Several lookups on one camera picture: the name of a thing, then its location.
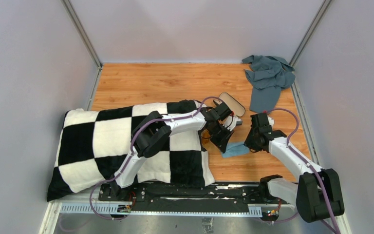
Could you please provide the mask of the black glasses case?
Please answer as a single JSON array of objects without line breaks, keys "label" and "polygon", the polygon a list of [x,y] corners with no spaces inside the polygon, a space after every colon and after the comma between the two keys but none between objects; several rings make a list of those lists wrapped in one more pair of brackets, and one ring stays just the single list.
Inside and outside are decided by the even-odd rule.
[{"label": "black glasses case", "polygon": [[230,110],[238,117],[242,117],[245,115],[245,107],[238,102],[232,95],[227,92],[222,92],[219,95],[219,99],[221,99],[229,108]]}]

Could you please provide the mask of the grey-blue crumpled cloth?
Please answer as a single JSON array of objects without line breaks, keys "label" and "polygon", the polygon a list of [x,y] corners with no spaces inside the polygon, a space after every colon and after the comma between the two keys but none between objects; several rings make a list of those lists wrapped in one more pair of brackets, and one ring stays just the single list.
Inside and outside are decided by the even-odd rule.
[{"label": "grey-blue crumpled cloth", "polygon": [[290,88],[296,79],[294,67],[281,57],[251,55],[242,63],[249,65],[244,72],[252,85],[249,110],[255,113],[274,109],[282,90]]}]

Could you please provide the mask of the black white checkered pillow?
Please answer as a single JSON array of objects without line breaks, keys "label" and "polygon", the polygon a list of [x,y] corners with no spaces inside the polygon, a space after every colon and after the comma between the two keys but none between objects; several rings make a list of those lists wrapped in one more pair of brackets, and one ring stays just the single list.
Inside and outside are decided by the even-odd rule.
[{"label": "black white checkered pillow", "polygon": [[[47,201],[79,193],[112,178],[130,151],[132,130],[150,112],[176,115],[195,111],[198,106],[195,100],[182,100],[102,111],[68,111]],[[208,151],[202,146],[198,132],[171,136],[157,155],[147,159],[134,182],[149,180],[196,187],[214,183]]]}]

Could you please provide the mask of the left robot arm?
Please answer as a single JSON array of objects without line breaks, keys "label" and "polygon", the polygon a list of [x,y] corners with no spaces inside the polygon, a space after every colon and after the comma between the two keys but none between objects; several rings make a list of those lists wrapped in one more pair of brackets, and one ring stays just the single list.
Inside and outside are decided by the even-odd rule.
[{"label": "left robot arm", "polygon": [[200,105],[194,111],[174,116],[151,112],[133,130],[129,153],[119,170],[107,180],[111,195],[117,201],[125,201],[130,195],[129,186],[146,159],[156,155],[170,136],[207,130],[210,141],[224,153],[234,128],[240,123],[241,119],[224,102],[215,108]]}]

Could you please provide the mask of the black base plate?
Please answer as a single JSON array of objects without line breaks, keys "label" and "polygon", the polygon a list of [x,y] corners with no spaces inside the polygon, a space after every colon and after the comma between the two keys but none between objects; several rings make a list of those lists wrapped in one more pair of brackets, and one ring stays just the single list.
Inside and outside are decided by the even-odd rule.
[{"label": "black base plate", "polygon": [[129,202],[137,207],[163,210],[244,211],[245,206],[261,206],[264,210],[284,205],[277,198],[266,198],[257,182],[215,182],[206,187],[143,182],[121,190],[118,196],[110,186],[101,186],[99,201]]}]

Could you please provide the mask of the small blue cleaning cloth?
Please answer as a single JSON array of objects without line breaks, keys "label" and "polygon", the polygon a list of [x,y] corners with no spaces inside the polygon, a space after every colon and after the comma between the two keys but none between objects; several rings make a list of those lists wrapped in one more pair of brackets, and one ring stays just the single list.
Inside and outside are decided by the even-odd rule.
[{"label": "small blue cleaning cloth", "polygon": [[242,156],[250,153],[250,149],[245,146],[244,142],[232,142],[226,146],[226,151],[221,153],[223,158]]}]

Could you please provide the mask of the orange sunglasses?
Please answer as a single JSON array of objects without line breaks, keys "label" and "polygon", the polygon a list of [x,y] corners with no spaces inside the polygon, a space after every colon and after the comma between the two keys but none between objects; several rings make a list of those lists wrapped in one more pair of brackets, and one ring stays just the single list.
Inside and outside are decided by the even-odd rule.
[{"label": "orange sunglasses", "polygon": [[201,133],[201,143],[203,145],[210,142],[211,135],[207,129],[203,130]]}]

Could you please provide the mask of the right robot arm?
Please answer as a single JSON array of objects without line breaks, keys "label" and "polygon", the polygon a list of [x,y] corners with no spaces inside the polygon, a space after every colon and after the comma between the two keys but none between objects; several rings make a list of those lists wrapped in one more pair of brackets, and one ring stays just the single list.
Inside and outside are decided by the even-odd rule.
[{"label": "right robot arm", "polygon": [[268,115],[251,115],[251,129],[244,142],[253,152],[266,151],[277,158],[298,179],[292,183],[280,175],[260,179],[259,198],[272,203],[279,198],[296,207],[308,223],[345,213],[338,173],[324,169],[301,153],[281,130],[273,130]]}]

